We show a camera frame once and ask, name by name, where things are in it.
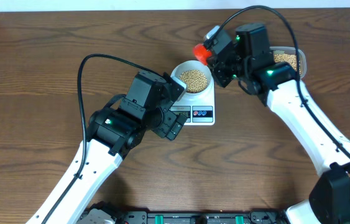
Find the red measuring scoop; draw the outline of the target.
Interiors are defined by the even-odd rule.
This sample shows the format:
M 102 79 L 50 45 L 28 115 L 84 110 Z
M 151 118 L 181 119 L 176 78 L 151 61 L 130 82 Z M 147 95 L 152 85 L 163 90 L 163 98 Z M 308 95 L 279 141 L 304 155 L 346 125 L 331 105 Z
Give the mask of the red measuring scoop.
M 212 56 L 212 53 L 203 44 L 197 44 L 194 46 L 193 54 L 203 65 L 207 65 L 207 60 Z

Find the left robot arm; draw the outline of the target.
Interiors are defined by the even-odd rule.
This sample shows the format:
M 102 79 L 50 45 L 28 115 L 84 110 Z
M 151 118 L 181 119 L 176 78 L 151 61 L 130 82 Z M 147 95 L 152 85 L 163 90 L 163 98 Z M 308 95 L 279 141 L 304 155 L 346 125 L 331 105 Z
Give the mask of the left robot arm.
M 127 94 L 95 111 L 76 156 L 29 223 L 76 223 L 102 183 L 119 167 L 146 131 L 173 141 L 186 117 L 170 109 L 186 84 L 168 74 L 140 70 Z

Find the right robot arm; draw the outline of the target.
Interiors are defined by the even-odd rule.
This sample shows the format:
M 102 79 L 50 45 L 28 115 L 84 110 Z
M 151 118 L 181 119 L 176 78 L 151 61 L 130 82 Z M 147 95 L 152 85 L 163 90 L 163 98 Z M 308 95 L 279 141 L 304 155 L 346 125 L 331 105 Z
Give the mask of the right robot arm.
M 246 93 L 257 96 L 309 155 L 319 179 L 307 200 L 286 209 L 287 221 L 350 223 L 350 140 L 314 102 L 294 68 L 274 60 L 265 26 L 240 26 L 235 37 L 215 27 L 193 52 L 219 86 L 236 80 Z

